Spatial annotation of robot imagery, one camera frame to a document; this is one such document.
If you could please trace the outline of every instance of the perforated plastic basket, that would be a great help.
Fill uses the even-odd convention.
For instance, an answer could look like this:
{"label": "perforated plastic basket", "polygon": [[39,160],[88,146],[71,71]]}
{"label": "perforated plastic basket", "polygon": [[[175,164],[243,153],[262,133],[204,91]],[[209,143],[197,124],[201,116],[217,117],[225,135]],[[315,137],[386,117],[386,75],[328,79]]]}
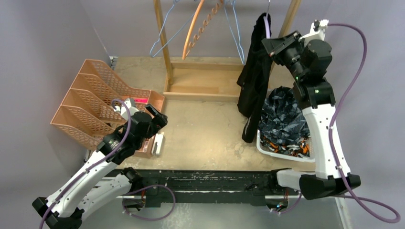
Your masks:
{"label": "perforated plastic basket", "polygon": [[[128,86],[103,61],[85,60],[66,93],[51,124],[90,150],[95,150],[103,136],[126,122],[110,106],[113,99],[133,98],[144,111],[146,104],[162,110],[164,96],[152,90]],[[135,156],[151,157],[154,137],[147,140]]]}

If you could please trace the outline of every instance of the wooden post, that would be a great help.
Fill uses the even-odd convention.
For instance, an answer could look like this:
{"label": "wooden post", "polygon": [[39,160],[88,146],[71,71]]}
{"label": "wooden post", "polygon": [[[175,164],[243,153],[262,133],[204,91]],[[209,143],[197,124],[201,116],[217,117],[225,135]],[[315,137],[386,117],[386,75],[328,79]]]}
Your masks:
{"label": "wooden post", "polygon": [[[278,37],[284,37],[287,35],[288,31],[291,28],[292,22],[294,21],[295,15],[297,14],[297,10],[299,5],[301,4],[301,0],[291,0],[290,7],[288,8],[286,17],[284,19],[283,25],[281,26],[280,33]],[[271,64],[270,75],[274,69],[275,63]]]}
{"label": "wooden post", "polygon": [[[160,4],[160,0],[153,0],[153,5],[155,6],[156,22],[158,23],[158,29],[160,31],[163,26],[163,14],[162,14],[162,6]],[[166,32],[164,29],[162,31],[162,34],[160,35],[160,42],[161,42],[162,46],[164,46],[167,43]],[[172,85],[173,84],[173,67],[171,66],[169,48],[167,46],[163,48],[163,58],[165,61],[166,71],[167,71],[166,77],[168,78],[168,83],[170,85]]]}

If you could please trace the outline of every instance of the wall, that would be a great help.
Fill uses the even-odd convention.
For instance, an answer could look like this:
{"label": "wall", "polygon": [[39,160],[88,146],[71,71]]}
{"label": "wall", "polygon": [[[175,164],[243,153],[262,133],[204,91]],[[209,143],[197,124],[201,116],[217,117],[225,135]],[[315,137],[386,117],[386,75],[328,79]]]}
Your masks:
{"label": "wall", "polygon": [[[101,41],[106,46],[110,56],[148,56],[155,41],[158,40],[158,27],[151,0],[81,0],[87,11],[92,24],[94,25]],[[205,1],[199,18],[194,27],[194,33],[202,26],[216,0]],[[172,6],[173,0],[161,0],[163,17]],[[168,39],[189,19],[199,1],[181,0],[176,3],[173,11],[168,17],[166,34]],[[236,13],[241,32],[242,47],[245,55],[250,46],[250,37],[253,26],[261,13],[267,10],[266,0],[237,0]],[[314,19],[321,19],[330,6],[331,0],[304,0],[297,12],[296,20],[292,26],[294,30],[299,29],[308,32],[310,24]],[[284,17],[289,7],[288,0],[271,1],[270,14],[272,18],[271,30],[278,36]],[[236,35],[236,26],[232,7],[226,6],[229,19]],[[177,37],[169,44],[171,56],[181,56],[185,38],[190,24],[188,24]],[[160,48],[160,42],[156,45],[154,53]],[[190,56],[221,56],[238,57],[235,42],[232,38],[228,22],[221,8],[206,27],[201,38],[196,42],[190,52]]]}
{"label": "wall", "polygon": [[0,228],[36,228],[32,201],[85,154],[49,123],[84,59],[108,56],[79,0],[3,0],[0,37]]}
{"label": "wall", "polygon": [[[355,192],[394,207],[403,217],[405,32],[401,28],[405,22],[404,9],[402,0],[334,0],[325,15],[332,22],[358,26],[367,37],[364,69],[337,118],[345,157],[352,172],[362,179]],[[332,46],[333,55],[327,78],[339,100],[360,64],[362,41],[356,32],[335,27],[328,28],[326,40]],[[384,224],[355,201],[346,202],[353,228],[405,228],[404,220],[400,224]],[[368,206],[393,218],[388,210]]]}

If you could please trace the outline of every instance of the gray floor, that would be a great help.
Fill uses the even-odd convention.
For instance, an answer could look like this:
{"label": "gray floor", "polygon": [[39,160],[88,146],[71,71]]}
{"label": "gray floor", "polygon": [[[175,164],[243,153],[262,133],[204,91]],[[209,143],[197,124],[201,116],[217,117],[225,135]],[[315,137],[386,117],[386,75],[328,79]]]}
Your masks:
{"label": "gray floor", "polygon": [[[146,208],[139,214],[160,217],[171,208]],[[302,199],[289,213],[270,214],[266,207],[249,204],[177,204],[166,219],[148,222],[122,214],[121,199],[115,199],[91,215],[80,229],[342,229],[334,198]]]}

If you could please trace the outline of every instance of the robotic arm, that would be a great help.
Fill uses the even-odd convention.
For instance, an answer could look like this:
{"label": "robotic arm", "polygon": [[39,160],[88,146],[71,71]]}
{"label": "robotic arm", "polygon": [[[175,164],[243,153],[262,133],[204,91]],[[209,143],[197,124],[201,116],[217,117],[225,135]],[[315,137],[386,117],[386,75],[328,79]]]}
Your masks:
{"label": "robotic arm", "polygon": [[336,125],[332,127],[333,142],[345,177],[339,174],[330,146],[329,122],[335,114],[335,97],[332,86],[323,77],[332,61],[332,48],[324,41],[327,25],[327,20],[315,21],[307,35],[295,31],[286,37],[262,40],[272,60],[285,65],[294,77],[294,97],[308,123],[316,163],[315,173],[273,171],[273,182],[276,187],[300,190],[305,199],[347,192],[342,179],[347,179],[352,189],[361,184],[360,177],[351,174],[345,161]]}
{"label": "robotic arm", "polygon": [[[86,164],[61,189],[48,198],[39,197],[32,203],[42,217],[48,210],[45,222],[51,229],[77,229],[83,220],[104,204],[117,196],[138,189],[139,175],[133,168],[123,169],[109,182],[97,186],[104,176],[140,149],[145,139],[154,136],[167,124],[167,116],[158,112],[150,104],[145,108],[154,116],[153,119],[148,113],[139,111],[133,99],[127,99],[125,105],[129,108],[130,114],[127,114],[126,109],[122,109],[121,116],[126,120],[129,117],[131,126],[125,142],[116,153],[97,166],[92,166],[105,158],[121,142],[128,129],[128,122],[106,135]],[[68,191],[62,198],[57,199],[66,188]]]}

